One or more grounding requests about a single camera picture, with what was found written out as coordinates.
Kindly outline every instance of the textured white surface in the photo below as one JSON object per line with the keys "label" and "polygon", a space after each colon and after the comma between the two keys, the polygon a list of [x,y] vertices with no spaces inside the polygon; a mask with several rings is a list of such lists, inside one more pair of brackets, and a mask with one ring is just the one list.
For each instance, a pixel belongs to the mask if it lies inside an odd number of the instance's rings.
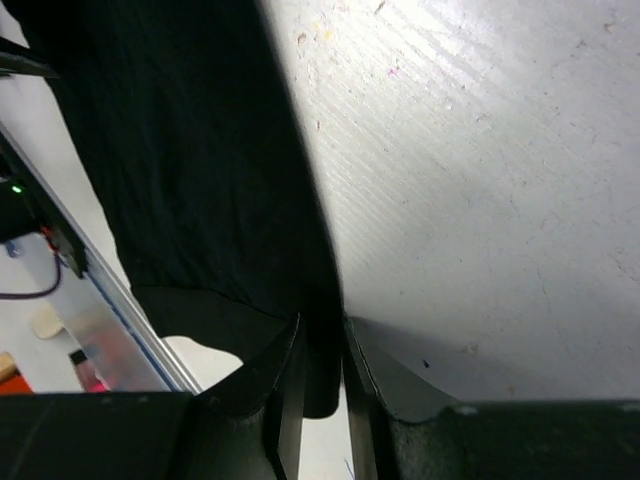
{"label": "textured white surface", "polygon": [[640,4],[268,5],[348,312],[453,395],[640,395]]}

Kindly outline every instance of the black plastic part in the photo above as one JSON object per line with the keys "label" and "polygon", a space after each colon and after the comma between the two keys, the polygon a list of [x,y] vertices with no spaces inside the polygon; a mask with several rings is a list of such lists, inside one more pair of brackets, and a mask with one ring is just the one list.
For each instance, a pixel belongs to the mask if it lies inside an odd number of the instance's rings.
{"label": "black plastic part", "polygon": [[87,257],[82,240],[29,167],[22,161],[21,154],[14,147],[12,139],[2,131],[0,131],[0,164],[8,165],[13,178],[24,186],[24,201],[32,215],[41,221],[41,226],[51,230],[50,240],[58,253],[76,276],[82,278],[87,271]]}
{"label": "black plastic part", "polygon": [[14,185],[11,181],[0,181],[0,243],[37,232],[40,228],[24,194],[13,191]]}
{"label": "black plastic part", "polygon": [[207,392],[0,397],[0,478],[295,480],[304,325]]}
{"label": "black plastic part", "polygon": [[0,37],[0,73],[57,78],[51,65],[28,48]]}
{"label": "black plastic part", "polygon": [[164,479],[187,393],[0,396],[0,478]]}
{"label": "black plastic part", "polygon": [[200,394],[172,478],[298,478],[305,331],[293,321],[260,355]]}
{"label": "black plastic part", "polygon": [[460,403],[345,325],[357,479],[632,479],[640,402]]}

